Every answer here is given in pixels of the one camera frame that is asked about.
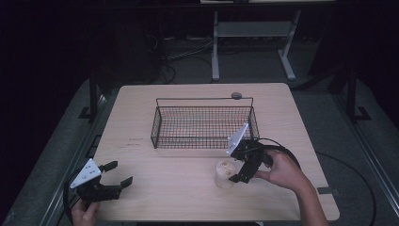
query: wooden table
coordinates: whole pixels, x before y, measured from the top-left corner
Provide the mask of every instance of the wooden table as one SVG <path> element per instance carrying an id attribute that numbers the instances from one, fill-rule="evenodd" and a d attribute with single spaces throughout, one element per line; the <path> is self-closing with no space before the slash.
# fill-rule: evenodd
<path id="1" fill-rule="evenodd" d="M 224 149 L 154 149 L 156 98 L 253 97 L 260 137 L 291 150 L 315 187 L 328 186 L 306 128 L 285 84 L 128 86 L 120 89 L 95 154 L 98 165 L 119 161 L 102 184 L 133 176 L 120 199 L 103 202 L 99 219 L 116 221 L 300 220 L 295 194 L 262 179 L 231 188 L 215 185 L 215 165 L 231 160 Z M 339 217 L 331 194 L 319 195 L 328 220 Z"/>

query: person's left hand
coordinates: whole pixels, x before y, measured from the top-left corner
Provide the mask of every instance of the person's left hand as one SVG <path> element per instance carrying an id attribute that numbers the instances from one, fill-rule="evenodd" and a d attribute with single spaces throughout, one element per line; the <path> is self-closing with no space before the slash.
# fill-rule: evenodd
<path id="1" fill-rule="evenodd" d="M 99 202 L 93 202 L 86 208 L 83 201 L 79 200 L 71 209 L 73 226 L 94 226 L 99 209 Z"/>

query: metal mesh basket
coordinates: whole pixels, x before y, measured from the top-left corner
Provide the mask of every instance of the metal mesh basket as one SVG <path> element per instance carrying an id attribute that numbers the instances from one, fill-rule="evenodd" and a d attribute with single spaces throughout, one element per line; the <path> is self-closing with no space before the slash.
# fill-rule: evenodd
<path id="1" fill-rule="evenodd" d="M 167 99 L 158 98 L 152 126 L 154 148 L 165 149 L 226 149 L 228 137 L 245 122 L 248 123 L 243 138 L 259 138 L 255 111 L 250 105 L 212 106 L 204 105 L 214 101 L 232 98 Z M 185 101 L 190 105 L 160 106 L 159 101 Z M 201 101 L 202 105 L 192 105 Z"/>

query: person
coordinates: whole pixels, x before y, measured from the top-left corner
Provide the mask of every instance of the person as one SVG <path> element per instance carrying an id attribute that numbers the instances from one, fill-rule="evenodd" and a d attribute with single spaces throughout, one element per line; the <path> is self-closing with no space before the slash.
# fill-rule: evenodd
<path id="1" fill-rule="evenodd" d="M 93 202 L 88 208 L 82 200 L 78 200 L 72 207 L 73 226 L 93 226 L 96 224 L 96 215 L 100 209 L 99 202 Z"/>
<path id="2" fill-rule="evenodd" d="M 316 189 L 296 163 L 285 153 L 266 151 L 273 159 L 270 171 L 258 170 L 254 177 L 294 191 L 299 204 L 303 226 L 328 225 Z"/>
<path id="3" fill-rule="evenodd" d="M 326 216 L 317 197 L 316 189 L 296 163 L 285 153 L 274 150 L 266 151 L 273 159 L 270 171 L 258 170 L 255 178 L 266 181 L 294 191 L 299 204 L 300 217 L 303 226 L 328 225 Z M 92 203 L 88 209 L 82 201 L 78 201 L 72 208 L 74 226 L 93 226 L 96 212 L 100 203 Z"/>

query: forearm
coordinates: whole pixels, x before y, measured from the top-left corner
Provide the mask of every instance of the forearm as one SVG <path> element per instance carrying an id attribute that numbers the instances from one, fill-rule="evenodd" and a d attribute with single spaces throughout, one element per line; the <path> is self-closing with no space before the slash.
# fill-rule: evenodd
<path id="1" fill-rule="evenodd" d="M 308 182 L 307 185 L 302 188 L 303 189 L 295 193 L 299 203 L 302 225 L 328 225 L 314 186 L 311 184 L 311 182 Z"/>

